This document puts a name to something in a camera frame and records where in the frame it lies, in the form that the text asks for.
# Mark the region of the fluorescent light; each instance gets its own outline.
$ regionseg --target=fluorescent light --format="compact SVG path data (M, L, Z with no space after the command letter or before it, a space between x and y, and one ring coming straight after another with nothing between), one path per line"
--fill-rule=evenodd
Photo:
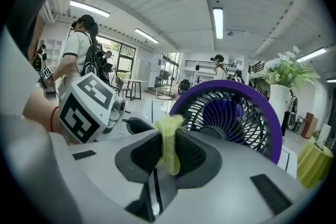
M141 31L140 29L136 29L134 30L135 32L137 32L138 34L144 36L145 38L148 38L150 41L153 41L154 43L159 43L156 39L152 38L150 35L147 35L144 31Z
M214 8L214 18L215 18L215 27L216 27L216 37L218 39L223 39L224 21L223 21L223 9L222 8Z
M108 12L105 12L101 9L92 7L92 6L84 4L84 3L80 3L78 1L70 0L70 6L82 8L82 9L88 10L90 12L97 13L97 14L99 14L101 16L104 16L104 17L109 17L110 16L110 14Z
M311 59L313 57L316 57L316 56L318 56L320 54L323 54L325 52L326 52L326 50L324 48L321 48L321 49L318 49L318 50L312 52L311 54L308 54L306 56L303 56L303 57L297 59L297 61L298 62L303 62L303 61L306 61L306 60Z
M111 45L111 41L106 38L96 36L96 40L99 41L100 43Z

